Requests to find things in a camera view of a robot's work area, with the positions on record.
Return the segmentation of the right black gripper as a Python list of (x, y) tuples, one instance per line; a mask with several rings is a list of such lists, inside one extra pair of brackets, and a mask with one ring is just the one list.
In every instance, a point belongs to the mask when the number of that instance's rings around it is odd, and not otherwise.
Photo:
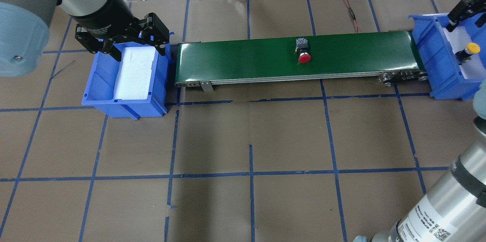
[(460, 0), (447, 15), (449, 22), (446, 29), (448, 32), (453, 32), (461, 21), (485, 11), (486, 0)]

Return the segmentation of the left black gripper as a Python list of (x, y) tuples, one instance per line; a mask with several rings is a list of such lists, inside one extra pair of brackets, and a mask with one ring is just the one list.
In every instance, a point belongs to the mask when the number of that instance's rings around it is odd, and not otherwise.
[(133, 16), (123, 0), (107, 0), (96, 12), (74, 19), (76, 41), (90, 53), (102, 50), (117, 62), (121, 62), (123, 54), (114, 43), (151, 45), (162, 56), (166, 55), (166, 45), (170, 44), (170, 31), (156, 13), (148, 13), (140, 20)]

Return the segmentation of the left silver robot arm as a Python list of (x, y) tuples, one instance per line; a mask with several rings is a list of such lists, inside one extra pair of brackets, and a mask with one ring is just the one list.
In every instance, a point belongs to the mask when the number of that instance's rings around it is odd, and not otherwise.
[(149, 45), (165, 55), (170, 32), (155, 13), (138, 19), (123, 0), (0, 0), (1, 76), (33, 72), (50, 38), (56, 7), (77, 22), (75, 38), (90, 53), (108, 54), (116, 61), (116, 44)]

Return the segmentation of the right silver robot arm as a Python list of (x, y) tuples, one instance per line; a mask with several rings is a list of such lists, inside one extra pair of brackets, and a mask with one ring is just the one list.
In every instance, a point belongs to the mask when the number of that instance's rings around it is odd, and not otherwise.
[(473, 98), (475, 141), (389, 231), (356, 242), (477, 242), (485, 237), (485, 0), (413, 15), (433, 98)]

